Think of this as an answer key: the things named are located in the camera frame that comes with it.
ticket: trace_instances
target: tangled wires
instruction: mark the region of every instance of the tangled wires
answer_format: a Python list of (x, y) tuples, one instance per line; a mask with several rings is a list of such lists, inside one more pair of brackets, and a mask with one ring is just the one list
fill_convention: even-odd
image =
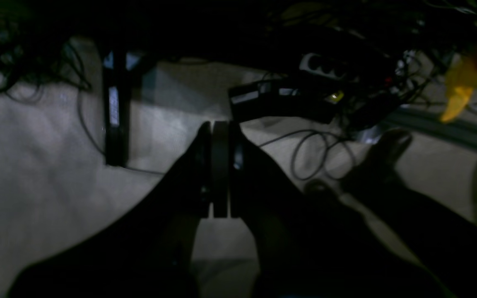
[[(331, 49), (342, 49), (342, 53), (350, 53), (345, 57), (348, 64), (360, 66), (360, 74), (372, 70), (373, 74), (367, 75), (370, 80), (359, 75), (358, 84), (350, 87), (358, 93), (344, 111), (350, 113), (379, 93), (398, 97), (399, 105), (416, 100), (435, 76), (448, 70), (454, 53), (468, 53), (477, 42), (477, 0), (284, 0), (267, 7), (267, 26), (273, 36), (282, 39), (285, 30), (302, 28), (303, 34), (317, 30), (320, 34), (314, 39), (323, 36), (323, 43), (329, 45), (316, 50), (318, 53), (328, 57), (336, 53)], [(328, 29), (340, 36), (326, 34)], [(343, 32), (356, 38), (346, 42)], [(292, 40), (288, 47), (306, 48), (302, 40)], [(421, 66), (416, 54), (426, 56), (435, 69), (422, 77), (409, 71), (409, 66)]]
[[(312, 179), (314, 176), (316, 176), (320, 171), (323, 171), (325, 176), (328, 177), (329, 179), (333, 179), (333, 180), (341, 179), (341, 177), (340, 178), (339, 177), (333, 177), (330, 174), (330, 172), (326, 169), (326, 164), (327, 164), (327, 161), (328, 161), (328, 158), (329, 158), (329, 152), (331, 151), (331, 149), (333, 149), (337, 145), (343, 146), (343, 148), (347, 151), (347, 153), (350, 157), (352, 166), (353, 167), (356, 166), (356, 163), (357, 163), (356, 162), (356, 157), (354, 156), (353, 151), (350, 149), (349, 145), (347, 144), (347, 141), (351, 141), (351, 139), (339, 136), (337, 134), (333, 134), (332, 132), (322, 132), (322, 131), (319, 131), (319, 130), (297, 130), (295, 132), (290, 132), (290, 133), (285, 134), (283, 136), (277, 137), (277, 138), (275, 138), (271, 141), (262, 143), (262, 144), (259, 145), (259, 147), (261, 147), (261, 148), (266, 147), (267, 145), (270, 145), (272, 143), (276, 143), (276, 142), (281, 141), (282, 139), (288, 138), (290, 136), (294, 136), (294, 135), (297, 135), (297, 134), (304, 134), (304, 133), (307, 133), (307, 134), (297, 143), (296, 147), (294, 148), (294, 150), (292, 152), (292, 157), (290, 159), (290, 172), (295, 179), (301, 180), (301, 181), (307, 181), (307, 180)], [(299, 151), (303, 147), (303, 144), (307, 140), (309, 140), (310, 138), (312, 138), (314, 136), (319, 136), (322, 139), (322, 141), (324, 143), (324, 149), (323, 149), (323, 151), (320, 155), (320, 162), (318, 163), (318, 166), (316, 167), (316, 169), (311, 174), (303, 177), (303, 176), (299, 175), (296, 171), (297, 155), (299, 154)], [(335, 141), (332, 142), (332, 143), (329, 142), (329, 137), (335, 139)]]
[(0, 19), (0, 93), (18, 82), (36, 86), (63, 82), (89, 90), (83, 63), (68, 42), (73, 32)]

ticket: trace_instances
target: leg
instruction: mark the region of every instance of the leg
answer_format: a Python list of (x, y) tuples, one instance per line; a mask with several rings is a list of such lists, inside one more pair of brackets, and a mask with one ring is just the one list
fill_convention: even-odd
[(19, 297), (196, 297), (189, 275), (199, 219), (208, 201), (210, 128), (155, 189), (117, 222), (87, 241), (30, 266), (8, 295)]
[(380, 216), (449, 290), (475, 297), (477, 227), (403, 185), (394, 166), (410, 142), (408, 132), (387, 132), (341, 187)]
[(367, 230), (367, 238), (327, 217), (329, 203), (318, 194), (303, 195), (240, 127), (231, 125), (231, 140), (231, 211), (255, 237), (259, 296), (439, 296), (431, 277), (418, 268), (404, 270), (403, 262), (377, 245), (359, 214), (346, 209), (349, 217), (341, 218)]

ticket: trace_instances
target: white floor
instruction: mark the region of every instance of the white floor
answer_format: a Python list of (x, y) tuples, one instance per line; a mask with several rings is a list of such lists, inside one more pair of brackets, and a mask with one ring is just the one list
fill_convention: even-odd
[[(84, 114), (95, 138), (102, 136), (100, 62), (90, 43), (79, 45), (96, 92), (84, 96)], [(227, 89), (254, 81), (262, 72), (211, 63), (201, 66), (160, 63), (144, 77), (132, 104), (131, 166), (166, 171), (190, 145), (200, 124), (230, 118)], [(21, 87), (13, 94), (31, 92)], [(98, 232), (134, 206), (159, 182), (159, 177), (104, 166), (77, 118), (78, 92), (72, 87), (45, 87), (33, 106), (0, 96), (0, 297), (19, 271)], [(243, 125), (255, 143), (319, 125), (297, 118), (255, 120)], [(266, 148), (289, 173), (289, 159), (298, 138)], [(354, 144), (361, 157), (367, 145)], [(299, 170), (315, 165), (316, 145)], [(334, 173), (348, 158), (333, 152)], [(400, 160), (407, 184), (430, 195), (466, 219), (475, 218), (473, 173), (477, 154), (416, 134)], [(371, 228), (392, 250), (416, 262), (395, 234), (352, 198), (342, 200), (362, 210)], [(257, 273), (251, 234), (239, 219), (202, 221), (195, 243), (193, 268), (203, 279), (205, 297), (247, 297)]]

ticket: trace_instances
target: black cable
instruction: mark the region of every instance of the black cable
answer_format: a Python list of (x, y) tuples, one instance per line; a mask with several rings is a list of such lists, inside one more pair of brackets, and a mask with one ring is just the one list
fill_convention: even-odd
[(29, 96), (28, 98), (25, 98), (25, 99), (17, 99), (14, 96), (12, 96), (8, 91), (9, 90), (5, 91), (5, 95), (8, 98), (10, 98), (12, 101), (15, 101), (15, 102), (20, 103), (20, 104), (27, 104), (27, 105), (30, 105), (30, 106), (33, 106), (33, 105), (37, 104), (38, 102), (40, 102), (42, 97), (43, 97), (43, 86), (42, 85), (36, 85), (36, 89), (34, 90), (34, 93), (32, 94), (32, 96)]
[(426, 107), (432, 107), (432, 106), (446, 106), (446, 102), (410, 102), (409, 104), (413, 104), (414, 106), (426, 106)]
[(448, 2), (447, 0), (441, 0), (443, 2), (443, 5), (439, 4), (433, 4), (429, 2), (429, 0), (423, 0), (423, 2), (433, 8), (441, 8), (441, 9), (451, 9), (451, 10), (456, 10), (461, 13), (475, 13), (471, 8), (466, 8), (466, 7), (459, 7), (459, 6), (454, 6), (452, 3)]
[[(68, 42), (74, 34), (67, 23), (51, 23), (44, 26), (28, 22), (10, 22), (0, 18), (0, 73), (5, 81), (0, 93), (8, 93), (19, 81), (32, 85), (64, 82), (79, 89), (89, 90), (85, 79), (82, 59)], [(74, 72), (81, 83), (63, 74), (65, 67)], [(9, 96), (12, 100), (28, 104)]]
[[(265, 147), (267, 145), (270, 145), (270, 144), (273, 144), (277, 141), (280, 141), (284, 138), (288, 138), (290, 136), (293, 136), (293, 135), (296, 135), (296, 134), (302, 134), (304, 132), (308, 132), (308, 134), (303, 137), (299, 143), (297, 143), (296, 147), (294, 148), (293, 152), (292, 152), (292, 157), (290, 159), (290, 172), (292, 174), (292, 176), (297, 179), (297, 180), (301, 180), (301, 181), (306, 181), (306, 180), (309, 180), (311, 178), (313, 178), (314, 176), (316, 176), (321, 170), (323, 170), (323, 173), (326, 175), (326, 177), (328, 177), (329, 179), (333, 179), (333, 180), (339, 180), (341, 178), (336, 178), (336, 177), (333, 177), (329, 172), (328, 170), (325, 168), (326, 164), (327, 164), (327, 160), (329, 158), (329, 151), (331, 149), (333, 149), (334, 147), (336, 147), (337, 145), (341, 144), (345, 149), (346, 151), (348, 152), (349, 154), (349, 157), (351, 159), (351, 162), (352, 162), (352, 167), (356, 167), (357, 163), (356, 163), (356, 156), (354, 156), (354, 153), (353, 151), (350, 149), (349, 145), (347, 145), (347, 141), (351, 141), (351, 139), (349, 138), (346, 138), (346, 137), (342, 137), (342, 136), (339, 136), (337, 134), (333, 134), (332, 132), (322, 132), (322, 131), (319, 131), (319, 130), (297, 130), (295, 132), (290, 132), (288, 134), (285, 134), (283, 136), (280, 136), (280, 137), (277, 137), (275, 139), (272, 139), (271, 141), (268, 141), (268, 142), (265, 142), (265, 143), (262, 143), (259, 145), (259, 147)], [(309, 174), (308, 176), (306, 177), (301, 177), (297, 174), (296, 172), (296, 160), (297, 160), (297, 154), (299, 154), (299, 150), (301, 149), (301, 147), (303, 146), (303, 144), (311, 137), (313, 136), (320, 136), (322, 139), (323, 139), (323, 142), (325, 143), (325, 150), (322, 152), (321, 154), (321, 159), (320, 159), (320, 164), (319, 166), (312, 172), (312, 174)], [(330, 145), (329, 144), (329, 140), (328, 138), (329, 137), (333, 137), (335, 138), (337, 141)]]
[[(80, 122), (80, 125), (82, 126), (82, 130), (85, 132), (87, 138), (89, 139), (89, 142), (95, 147), (95, 149), (101, 154), (105, 155), (104, 150), (100, 148), (99, 144), (95, 141), (93, 136), (91, 136), (91, 132), (87, 128), (87, 125), (84, 121), (84, 115), (82, 114), (82, 104), (83, 104), (83, 99), (82, 96), (80, 96), (81, 91), (78, 91), (77, 94), (77, 114), (78, 114), (78, 121)], [(140, 173), (147, 173), (147, 174), (153, 174), (153, 175), (165, 175), (165, 173), (161, 172), (156, 172), (156, 171), (150, 171), (150, 170), (141, 170), (138, 168), (131, 168), (130, 166), (121, 166), (120, 168), (124, 168), (125, 170), (129, 171), (134, 171), (134, 172), (140, 172)]]

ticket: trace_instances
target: cable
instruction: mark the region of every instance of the cable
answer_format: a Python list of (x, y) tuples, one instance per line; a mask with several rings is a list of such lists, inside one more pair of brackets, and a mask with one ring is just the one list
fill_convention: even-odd
[(466, 13), (466, 14), (475, 14), (475, 12), (472, 11), (471, 9), (466, 8), (466, 7), (454, 6), (454, 5), (452, 5), (452, 3), (448, 2), (447, 0), (442, 0), (446, 4), (446, 6), (432, 4), (432, 3), (429, 2), (429, 0), (423, 0), (423, 1), (426, 5), (428, 5), (430, 7), (442, 8), (442, 9), (451, 9), (451, 10), (456, 10), (456, 11), (459, 11), (461, 13)]
[(5, 91), (5, 95), (10, 98), (12, 101), (15, 101), (17, 103), (21, 103), (21, 104), (27, 104), (27, 105), (35, 105), (37, 104), (38, 102), (41, 101), (42, 97), (43, 97), (43, 86), (42, 85), (36, 85), (36, 89), (34, 90), (34, 93), (32, 94), (32, 96), (29, 96), (28, 98), (26, 99), (17, 99), (15, 98), (14, 96), (12, 96), (8, 90)]
[[(331, 149), (333, 149), (334, 147), (336, 147), (337, 145), (341, 144), (345, 150), (348, 152), (349, 154), (349, 157), (351, 159), (351, 163), (352, 163), (352, 167), (356, 167), (357, 163), (356, 163), (356, 156), (354, 156), (354, 153), (353, 151), (350, 149), (350, 147), (346, 144), (347, 141), (351, 141), (351, 139), (349, 138), (345, 138), (345, 137), (342, 137), (342, 136), (339, 136), (337, 134), (333, 134), (331, 132), (322, 132), (322, 131), (319, 131), (319, 130), (297, 130), (295, 132), (290, 132), (288, 134), (285, 134), (283, 136), (280, 136), (280, 137), (277, 137), (275, 139), (272, 139), (271, 141), (268, 141), (268, 142), (265, 142), (265, 143), (262, 143), (259, 145), (259, 147), (265, 147), (267, 145), (270, 145), (270, 144), (273, 144), (277, 141), (280, 141), (284, 138), (288, 138), (290, 136), (293, 136), (293, 135), (296, 135), (296, 134), (302, 134), (304, 132), (308, 132), (308, 134), (303, 137), (299, 143), (297, 143), (297, 146), (294, 148), (293, 152), (292, 152), (292, 157), (290, 159), (290, 172), (292, 174), (292, 176), (297, 179), (297, 180), (301, 180), (301, 181), (307, 181), (311, 178), (313, 178), (314, 176), (316, 176), (320, 171), (323, 170), (323, 173), (326, 175), (326, 177), (328, 177), (329, 179), (332, 179), (332, 180), (340, 180), (341, 178), (337, 178), (337, 177), (333, 177), (329, 172), (328, 170), (326, 169), (326, 162), (329, 158), (329, 151)], [(323, 142), (325, 143), (325, 149), (324, 151), (322, 152), (321, 154), (321, 161), (320, 161), (320, 164), (319, 166), (312, 172), (312, 174), (309, 174), (308, 176), (306, 177), (301, 177), (300, 175), (297, 174), (297, 171), (296, 171), (296, 161), (297, 161), (297, 154), (299, 154), (299, 151), (301, 150), (301, 147), (303, 146), (303, 144), (311, 137), (313, 136), (320, 136), (323, 140)], [(334, 142), (332, 145), (329, 144), (329, 137), (333, 137), (335, 138), (337, 141)]]
[[(82, 114), (82, 96), (80, 96), (81, 91), (78, 91), (77, 94), (77, 114), (78, 114), (78, 121), (80, 122), (80, 125), (82, 126), (82, 130), (85, 132), (87, 138), (89, 139), (89, 142), (95, 147), (95, 149), (101, 154), (105, 155), (104, 150), (102, 150), (99, 146), (99, 144), (95, 141), (93, 136), (91, 136), (91, 132), (87, 128), (87, 125), (84, 121), (84, 115)], [(120, 168), (124, 168), (125, 170), (129, 171), (134, 171), (134, 172), (140, 172), (140, 173), (147, 173), (147, 174), (153, 174), (153, 175), (165, 175), (165, 173), (157, 172), (157, 171), (150, 171), (150, 170), (140, 170), (138, 168), (131, 168), (130, 166), (121, 166)]]
[[(67, 23), (38, 25), (0, 17), (0, 74), (4, 77), (0, 93), (16, 102), (34, 104), (16, 99), (8, 90), (18, 82), (36, 86), (64, 82), (89, 90), (91, 85), (79, 71), (83, 70), (82, 59), (69, 43), (73, 34), (73, 27)], [(69, 78), (72, 74), (80, 84)]]

